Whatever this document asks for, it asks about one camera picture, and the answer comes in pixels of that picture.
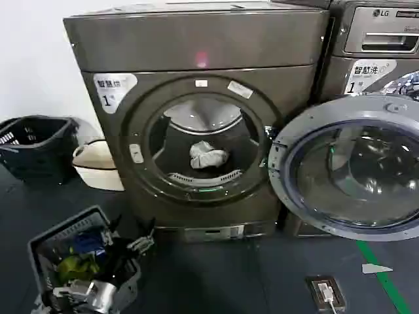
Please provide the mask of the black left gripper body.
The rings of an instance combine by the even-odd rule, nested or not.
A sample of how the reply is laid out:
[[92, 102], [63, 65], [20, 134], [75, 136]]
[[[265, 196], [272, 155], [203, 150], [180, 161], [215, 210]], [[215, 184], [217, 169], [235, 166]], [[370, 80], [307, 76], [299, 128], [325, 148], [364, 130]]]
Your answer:
[[129, 262], [137, 259], [138, 253], [128, 246], [133, 242], [132, 239], [116, 237], [113, 244], [105, 250], [106, 259], [100, 265], [99, 272], [93, 276], [93, 280], [111, 283], [112, 285], [122, 285], [128, 280], [127, 265]]

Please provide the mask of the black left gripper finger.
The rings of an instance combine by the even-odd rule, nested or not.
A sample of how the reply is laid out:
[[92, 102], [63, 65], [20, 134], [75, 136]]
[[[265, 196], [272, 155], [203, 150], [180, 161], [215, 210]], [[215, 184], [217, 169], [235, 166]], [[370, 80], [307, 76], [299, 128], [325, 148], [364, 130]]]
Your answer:
[[131, 241], [127, 245], [127, 249], [137, 254], [143, 254], [149, 250], [154, 244], [154, 232], [155, 232], [156, 219], [152, 218], [148, 222], [137, 221], [137, 227], [139, 230], [139, 237]]
[[104, 227], [100, 231], [101, 240], [104, 246], [112, 246], [113, 238], [115, 236], [116, 229], [120, 224], [122, 215], [120, 214], [117, 218], [113, 219], [108, 227]]

